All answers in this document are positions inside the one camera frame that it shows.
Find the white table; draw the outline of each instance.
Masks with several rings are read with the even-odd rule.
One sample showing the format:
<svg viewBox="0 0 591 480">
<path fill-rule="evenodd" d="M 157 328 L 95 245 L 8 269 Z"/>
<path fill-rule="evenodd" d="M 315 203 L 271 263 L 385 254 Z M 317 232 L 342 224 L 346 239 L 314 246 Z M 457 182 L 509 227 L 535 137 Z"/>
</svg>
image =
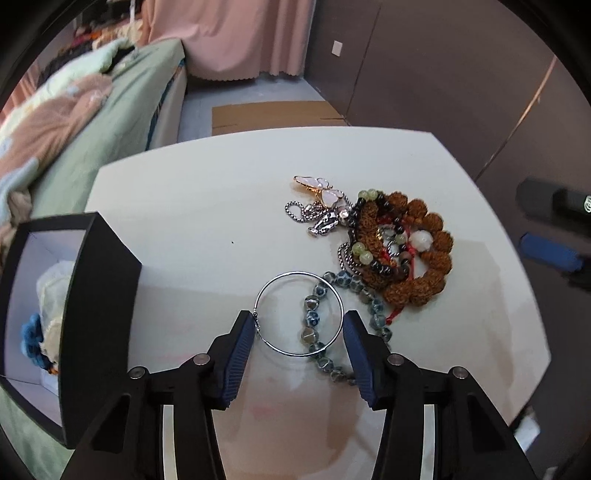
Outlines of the white table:
<svg viewBox="0 0 591 480">
<path fill-rule="evenodd" d="M 144 265 L 129 366 L 175 368 L 205 351 L 238 311 L 252 308 L 258 290 L 276 274 L 338 271 L 336 250 L 346 231 L 314 239 L 307 225 L 285 215 L 287 201 L 311 200 L 294 188 L 293 175 L 325 177 L 352 197 L 371 187 L 402 190 L 442 215 L 455 238 L 447 287 L 425 307 L 404 310 L 392 326 L 391 348 L 420 367 L 463 365 L 511 421 L 550 361 L 540 314 L 493 211 L 454 158 L 423 132 L 254 131 L 103 167 L 87 210 L 98 210 Z M 310 289 L 302 279 L 263 301 L 265 332 L 283 348 L 303 348 L 301 301 Z M 351 292 L 343 299 L 346 309 L 359 309 L 368 321 L 366 306 Z M 326 339 L 336 319 L 328 312 L 324 317 Z M 342 341 L 331 355 L 348 363 Z M 214 418 L 229 480 L 357 479 L 371 476 L 384 413 L 370 411 L 357 389 L 333 384 L 312 362 L 255 341 L 238 398 Z M 170 439 L 170 422 L 165 429 Z M 426 470 L 431 450 L 427 442 Z"/>
</svg>

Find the white bead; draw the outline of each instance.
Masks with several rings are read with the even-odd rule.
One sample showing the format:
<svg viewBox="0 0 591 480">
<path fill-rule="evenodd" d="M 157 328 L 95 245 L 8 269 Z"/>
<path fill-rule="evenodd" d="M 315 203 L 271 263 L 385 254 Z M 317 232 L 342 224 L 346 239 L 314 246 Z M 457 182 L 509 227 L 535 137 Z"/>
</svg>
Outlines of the white bead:
<svg viewBox="0 0 591 480">
<path fill-rule="evenodd" d="M 417 252 L 426 252 L 433 244 L 433 237 L 426 230 L 417 230 L 410 234 L 410 244 Z"/>
</svg>

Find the black bead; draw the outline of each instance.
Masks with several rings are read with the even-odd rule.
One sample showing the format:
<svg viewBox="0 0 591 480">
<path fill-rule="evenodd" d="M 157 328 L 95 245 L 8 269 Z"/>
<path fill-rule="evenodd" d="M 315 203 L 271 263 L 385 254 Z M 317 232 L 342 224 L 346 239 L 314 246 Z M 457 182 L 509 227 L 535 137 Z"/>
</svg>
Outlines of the black bead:
<svg viewBox="0 0 591 480">
<path fill-rule="evenodd" d="M 349 234 L 349 241 L 351 242 L 351 245 L 357 243 L 357 232 L 350 228 L 347 233 Z"/>
</svg>

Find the pink curtain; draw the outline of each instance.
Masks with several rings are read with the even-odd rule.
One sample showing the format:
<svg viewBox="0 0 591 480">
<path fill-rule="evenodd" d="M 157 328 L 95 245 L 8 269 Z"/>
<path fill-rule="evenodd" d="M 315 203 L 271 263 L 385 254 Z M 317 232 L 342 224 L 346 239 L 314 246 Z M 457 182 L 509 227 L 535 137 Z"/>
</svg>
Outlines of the pink curtain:
<svg viewBox="0 0 591 480">
<path fill-rule="evenodd" d="M 141 44 L 180 38 L 207 80 L 303 71 L 314 0 L 145 0 Z"/>
<path fill-rule="evenodd" d="M 37 79 L 39 78 L 40 69 L 37 61 L 29 67 L 25 75 L 23 75 L 20 82 L 18 82 L 15 89 L 12 91 L 10 97 L 4 104 L 0 112 L 0 124 L 4 122 L 8 114 L 21 103 L 24 103 L 37 90 Z"/>
</svg>

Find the light switch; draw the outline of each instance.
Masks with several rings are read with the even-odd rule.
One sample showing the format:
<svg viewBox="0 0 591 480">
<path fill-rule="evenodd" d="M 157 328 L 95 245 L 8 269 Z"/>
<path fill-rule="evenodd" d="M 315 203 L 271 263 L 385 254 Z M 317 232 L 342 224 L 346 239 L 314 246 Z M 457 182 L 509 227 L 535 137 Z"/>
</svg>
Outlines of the light switch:
<svg viewBox="0 0 591 480">
<path fill-rule="evenodd" d="M 336 55 L 337 57 L 340 57 L 340 51 L 343 48 L 343 44 L 340 41 L 336 41 L 335 43 L 333 43 L 333 55 Z"/>
</svg>

